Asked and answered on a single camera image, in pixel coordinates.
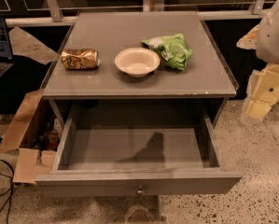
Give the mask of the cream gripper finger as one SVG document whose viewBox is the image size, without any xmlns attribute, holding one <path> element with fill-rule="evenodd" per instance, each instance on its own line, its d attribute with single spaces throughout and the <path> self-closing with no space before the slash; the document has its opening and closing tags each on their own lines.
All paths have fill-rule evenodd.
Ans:
<svg viewBox="0 0 279 224">
<path fill-rule="evenodd" d="M 253 27 L 246 35 L 241 37 L 236 46 L 240 49 L 255 49 L 257 44 L 258 26 Z"/>
<path fill-rule="evenodd" d="M 248 80 L 242 106 L 242 123 L 263 121 L 279 101 L 279 64 L 268 63 L 261 71 L 254 70 Z"/>
</svg>

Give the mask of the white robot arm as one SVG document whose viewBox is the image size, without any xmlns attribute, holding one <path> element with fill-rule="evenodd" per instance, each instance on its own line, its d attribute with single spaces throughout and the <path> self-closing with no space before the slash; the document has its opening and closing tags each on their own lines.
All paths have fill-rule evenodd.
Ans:
<svg viewBox="0 0 279 224">
<path fill-rule="evenodd" d="M 240 49 L 254 49 L 267 65 L 249 77 L 247 96 L 242 107 L 242 122 L 256 124 L 266 117 L 279 101 L 279 0 L 260 23 L 239 39 Z"/>
</svg>

